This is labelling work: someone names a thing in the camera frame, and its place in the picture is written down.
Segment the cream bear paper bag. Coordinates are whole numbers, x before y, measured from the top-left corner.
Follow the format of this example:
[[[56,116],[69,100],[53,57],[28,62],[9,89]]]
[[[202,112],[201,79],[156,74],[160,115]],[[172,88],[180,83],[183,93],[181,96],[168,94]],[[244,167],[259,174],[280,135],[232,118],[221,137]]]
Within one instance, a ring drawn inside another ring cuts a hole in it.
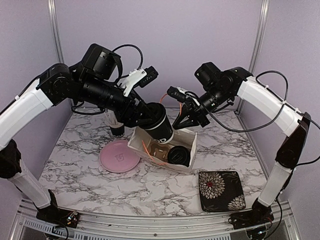
[[[149,102],[146,106],[157,120],[137,126],[127,146],[155,166],[188,174],[196,158],[197,133],[174,130],[160,102]]]

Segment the brown cardboard cup carrier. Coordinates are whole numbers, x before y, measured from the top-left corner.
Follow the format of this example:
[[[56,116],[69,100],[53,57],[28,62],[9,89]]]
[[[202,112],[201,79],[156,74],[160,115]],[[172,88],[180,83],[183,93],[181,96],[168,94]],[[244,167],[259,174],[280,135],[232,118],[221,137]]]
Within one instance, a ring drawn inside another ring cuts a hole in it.
[[[157,141],[152,141],[148,145],[147,151],[154,159],[157,158],[163,162],[168,162],[170,147],[167,144],[160,144]]]

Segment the black paper coffee cup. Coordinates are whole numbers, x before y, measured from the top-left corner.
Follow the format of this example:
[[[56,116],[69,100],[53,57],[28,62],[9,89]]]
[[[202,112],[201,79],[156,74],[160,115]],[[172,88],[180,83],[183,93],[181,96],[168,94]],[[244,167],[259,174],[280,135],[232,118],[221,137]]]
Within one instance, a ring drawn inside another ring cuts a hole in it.
[[[171,148],[167,155],[167,162],[173,165],[190,166],[191,154],[188,148],[177,145]]]

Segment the black floral square plate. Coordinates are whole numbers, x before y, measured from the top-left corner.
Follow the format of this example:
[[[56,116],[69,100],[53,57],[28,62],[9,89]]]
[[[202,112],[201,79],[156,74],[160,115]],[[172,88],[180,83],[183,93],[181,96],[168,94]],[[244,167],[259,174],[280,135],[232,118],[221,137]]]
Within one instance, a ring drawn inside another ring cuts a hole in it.
[[[236,171],[200,171],[198,189],[204,212],[232,212],[246,208],[242,183]]]

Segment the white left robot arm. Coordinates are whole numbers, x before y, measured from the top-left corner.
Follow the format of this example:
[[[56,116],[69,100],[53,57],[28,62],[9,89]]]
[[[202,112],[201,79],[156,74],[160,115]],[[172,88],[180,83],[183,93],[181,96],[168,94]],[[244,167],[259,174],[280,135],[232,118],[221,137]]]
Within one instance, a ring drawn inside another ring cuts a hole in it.
[[[57,63],[35,77],[0,113],[0,176],[12,182],[53,223],[63,219],[54,197],[30,173],[22,160],[14,136],[41,113],[65,99],[74,103],[73,112],[85,102],[99,113],[110,110],[116,120],[133,128],[155,119],[136,93],[155,80],[154,67],[139,66],[123,75],[121,57],[115,50],[91,44],[82,60],[72,66]]]

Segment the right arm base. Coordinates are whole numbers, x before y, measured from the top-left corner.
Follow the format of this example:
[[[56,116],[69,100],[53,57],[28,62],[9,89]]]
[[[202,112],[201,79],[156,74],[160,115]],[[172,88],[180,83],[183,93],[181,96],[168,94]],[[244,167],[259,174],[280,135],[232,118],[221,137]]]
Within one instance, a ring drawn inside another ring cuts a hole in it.
[[[232,213],[228,222],[232,224],[234,230],[237,230],[271,223],[274,219],[271,207],[263,205],[256,199],[251,210]]]

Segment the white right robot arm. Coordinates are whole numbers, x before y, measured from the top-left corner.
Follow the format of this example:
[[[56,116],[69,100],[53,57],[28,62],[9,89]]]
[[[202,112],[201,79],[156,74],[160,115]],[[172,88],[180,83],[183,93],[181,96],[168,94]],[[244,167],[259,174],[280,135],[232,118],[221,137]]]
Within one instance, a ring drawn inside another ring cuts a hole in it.
[[[267,216],[278,194],[289,183],[298,166],[309,132],[311,117],[302,113],[262,84],[257,77],[238,66],[221,71],[212,62],[202,64],[194,73],[205,93],[197,96],[182,87],[171,86],[167,94],[182,104],[180,115],[173,123],[176,130],[207,126],[214,111],[222,104],[231,104],[235,97],[250,103],[275,123],[286,138],[276,153],[275,164],[266,185],[248,212],[247,219],[258,224]]]

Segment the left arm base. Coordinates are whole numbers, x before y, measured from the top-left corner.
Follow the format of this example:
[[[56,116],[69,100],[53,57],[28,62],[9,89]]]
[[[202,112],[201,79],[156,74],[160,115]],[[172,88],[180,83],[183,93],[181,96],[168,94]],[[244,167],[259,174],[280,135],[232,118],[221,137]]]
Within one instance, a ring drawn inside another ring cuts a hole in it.
[[[38,208],[36,218],[45,222],[76,228],[80,214],[76,210],[66,210],[58,207],[54,193],[49,189],[50,205]]]

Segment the black cup holding straws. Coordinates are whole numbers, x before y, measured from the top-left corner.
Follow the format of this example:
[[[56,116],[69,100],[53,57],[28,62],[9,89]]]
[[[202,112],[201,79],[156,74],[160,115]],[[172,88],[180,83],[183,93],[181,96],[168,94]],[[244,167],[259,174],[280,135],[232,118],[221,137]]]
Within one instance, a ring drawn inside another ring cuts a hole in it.
[[[110,124],[109,128],[114,139],[119,140],[124,137],[125,126],[122,123],[119,123],[117,125]]]

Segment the white wrapped straws bundle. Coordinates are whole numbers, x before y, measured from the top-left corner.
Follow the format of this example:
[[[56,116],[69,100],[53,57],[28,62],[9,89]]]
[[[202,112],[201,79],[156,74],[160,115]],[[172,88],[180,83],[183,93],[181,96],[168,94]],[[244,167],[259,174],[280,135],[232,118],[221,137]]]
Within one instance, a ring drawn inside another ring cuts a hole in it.
[[[108,125],[117,126],[120,124],[115,116],[115,113],[112,110],[106,110],[104,115],[106,117],[106,122]]]

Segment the pink round plate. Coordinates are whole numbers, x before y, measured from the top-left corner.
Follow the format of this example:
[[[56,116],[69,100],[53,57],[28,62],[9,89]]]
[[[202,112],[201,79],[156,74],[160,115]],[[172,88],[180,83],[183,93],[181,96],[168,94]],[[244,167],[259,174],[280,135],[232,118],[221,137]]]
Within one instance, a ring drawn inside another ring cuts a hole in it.
[[[128,147],[128,140],[107,143],[99,153],[99,163],[111,173],[125,173],[135,168],[140,157]]]

